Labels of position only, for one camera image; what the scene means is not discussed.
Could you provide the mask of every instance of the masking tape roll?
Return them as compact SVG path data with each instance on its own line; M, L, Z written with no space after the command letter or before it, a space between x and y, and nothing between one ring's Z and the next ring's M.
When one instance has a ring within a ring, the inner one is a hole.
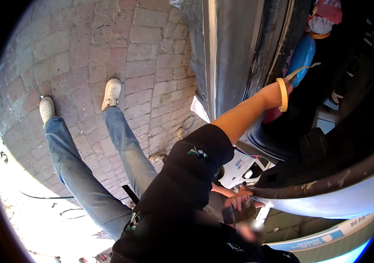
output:
M288 109L288 93L286 92L285 82L281 77L277 78L276 82L279 84L280 96L282 98L282 106L279 107L279 110L280 112L285 112Z

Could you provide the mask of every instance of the jeans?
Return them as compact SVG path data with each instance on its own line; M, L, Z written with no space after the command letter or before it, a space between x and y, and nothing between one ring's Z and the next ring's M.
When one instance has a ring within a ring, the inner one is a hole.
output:
M140 199L157 172L143 154L121 110L108 107L102 112L102 117L132 189ZM45 137L59 180L92 220L114 240L118 240L130 220L132 209L113 197L93 176L82 161L63 118L53 117L45 123Z

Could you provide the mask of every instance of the shoe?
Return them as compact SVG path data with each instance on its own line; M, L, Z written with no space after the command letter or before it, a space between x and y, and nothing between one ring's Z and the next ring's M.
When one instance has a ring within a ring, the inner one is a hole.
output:
M162 161L166 157L166 151L158 152L149 157L149 161Z
M105 86L105 95L101 110L105 110L108 106L117 106L120 92L121 81L118 79L110 79Z
M177 130L177 140L182 140L186 137L186 131L183 127L179 128Z
M39 103L39 113L41 113L42 122L45 123L55 117L54 102L51 97L44 97Z

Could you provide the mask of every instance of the brick pavement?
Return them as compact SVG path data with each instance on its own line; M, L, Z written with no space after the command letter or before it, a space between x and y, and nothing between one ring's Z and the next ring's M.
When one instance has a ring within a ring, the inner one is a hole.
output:
M205 123L189 118L196 90L190 52L188 26L169 0L36 1L0 62L0 136L34 178L70 195L52 166L38 110L40 96L51 96L95 177L125 198L127 176L100 116L106 81L122 81L119 107L145 155L169 151L183 123L195 120L189 132Z

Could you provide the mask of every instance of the hand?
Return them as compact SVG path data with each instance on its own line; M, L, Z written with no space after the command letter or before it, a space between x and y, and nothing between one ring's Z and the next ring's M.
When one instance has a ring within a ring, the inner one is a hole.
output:
M225 199L224 206L233 206L238 211L241 211L241 202L246 201L249 195L253 195L253 192L248 191L246 186L241 186L240 191L236 195Z
M286 86L286 92L289 95L291 94L294 87L289 84L287 79L283 79ZM261 90L256 93L256 96L261 96L264 99L264 108L275 108L282 106L282 97L280 95L280 87L277 82L269 84L263 87Z

